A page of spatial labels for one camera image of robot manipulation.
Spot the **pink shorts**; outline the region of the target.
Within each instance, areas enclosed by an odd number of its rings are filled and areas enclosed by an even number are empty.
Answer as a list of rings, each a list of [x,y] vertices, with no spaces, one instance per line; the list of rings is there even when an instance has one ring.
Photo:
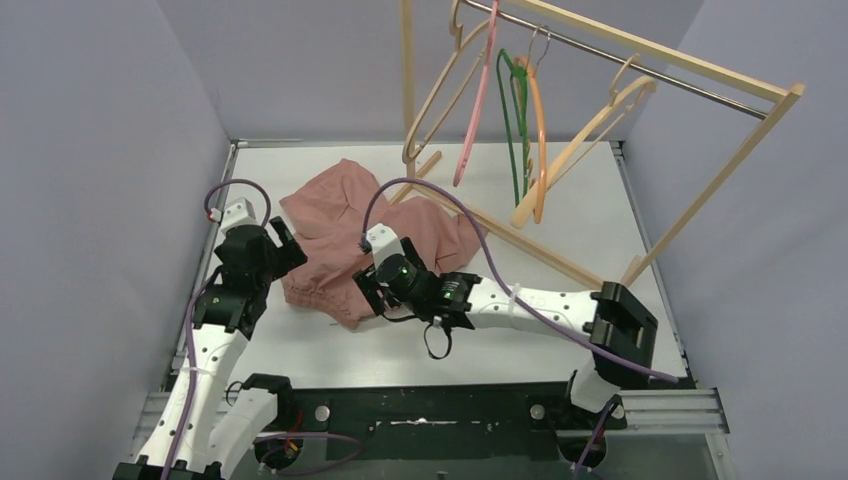
[[[376,177],[359,163],[342,159],[280,201],[308,260],[283,280],[288,303],[329,315],[348,329],[374,313],[353,275],[372,260],[359,248],[361,227],[382,223],[412,240],[435,273],[467,266],[480,248],[464,216],[449,214],[420,196],[398,204],[377,192]]]

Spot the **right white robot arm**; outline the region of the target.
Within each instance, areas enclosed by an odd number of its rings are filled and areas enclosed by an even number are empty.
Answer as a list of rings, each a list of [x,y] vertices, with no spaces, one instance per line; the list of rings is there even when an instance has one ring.
[[[427,327],[453,330],[511,329],[560,336],[586,348],[587,360],[569,372],[562,411],[571,424],[590,425],[623,390],[667,376],[652,366],[658,322],[624,285],[550,291],[508,285],[497,273],[436,273],[410,238],[378,227],[362,235],[369,257],[354,282],[376,314],[403,306]]]

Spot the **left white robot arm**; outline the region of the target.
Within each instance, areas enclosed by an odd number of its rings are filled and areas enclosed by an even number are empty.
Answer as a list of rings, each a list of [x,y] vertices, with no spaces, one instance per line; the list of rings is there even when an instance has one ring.
[[[228,379],[267,308],[271,285],[307,257],[281,217],[267,228],[225,231],[220,263],[194,294],[184,319],[186,355],[164,410],[134,461],[116,479],[227,479],[260,431],[295,416],[291,383],[253,374],[231,412],[219,419]]]

